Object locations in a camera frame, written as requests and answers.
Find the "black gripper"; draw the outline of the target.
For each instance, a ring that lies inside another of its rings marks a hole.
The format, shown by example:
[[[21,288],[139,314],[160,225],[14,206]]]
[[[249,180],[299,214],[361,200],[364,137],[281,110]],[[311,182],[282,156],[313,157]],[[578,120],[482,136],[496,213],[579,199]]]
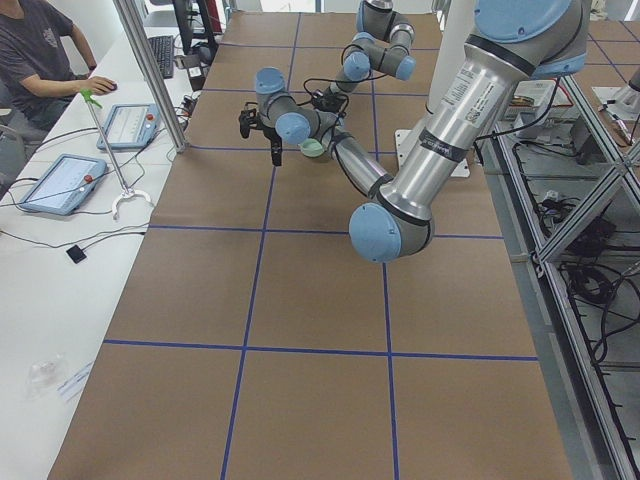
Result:
[[[262,132],[264,137],[270,142],[271,145],[271,160],[273,166],[282,164],[282,139],[277,133],[274,127],[266,124],[262,125]]]
[[[324,100],[317,104],[312,103],[313,107],[316,110],[333,113],[339,118],[344,118],[349,104],[349,96],[342,92],[332,92],[330,89],[323,92]]]

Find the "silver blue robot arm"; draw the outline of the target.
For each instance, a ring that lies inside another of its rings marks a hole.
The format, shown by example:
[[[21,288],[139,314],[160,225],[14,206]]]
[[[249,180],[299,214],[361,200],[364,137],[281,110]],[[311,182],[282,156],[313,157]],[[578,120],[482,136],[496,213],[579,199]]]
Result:
[[[570,75],[585,63],[586,1],[469,1],[464,10],[473,19],[464,60],[439,103],[410,132],[396,174],[361,147],[336,110],[298,105],[276,68],[256,73],[258,128],[275,141],[311,143],[330,155],[365,196],[349,235],[367,260],[389,262],[423,250],[433,234],[434,198],[517,85]]]
[[[402,81],[411,78],[416,60],[411,55],[415,31],[391,1],[362,1],[356,16],[357,33],[341,56],[341,70],[326,89],[311,94],[314,108],[339,113],[349,94],[376,74]]]

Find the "person's hand on mouse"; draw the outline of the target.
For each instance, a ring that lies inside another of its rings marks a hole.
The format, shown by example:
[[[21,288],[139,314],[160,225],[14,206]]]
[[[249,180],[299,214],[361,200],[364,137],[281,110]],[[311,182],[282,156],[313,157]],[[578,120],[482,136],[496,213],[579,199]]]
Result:
[[[114,80],[103,76],[90,76],[85,80],[84,86],[96,95],[113,93],[118,88],[118,85]]]

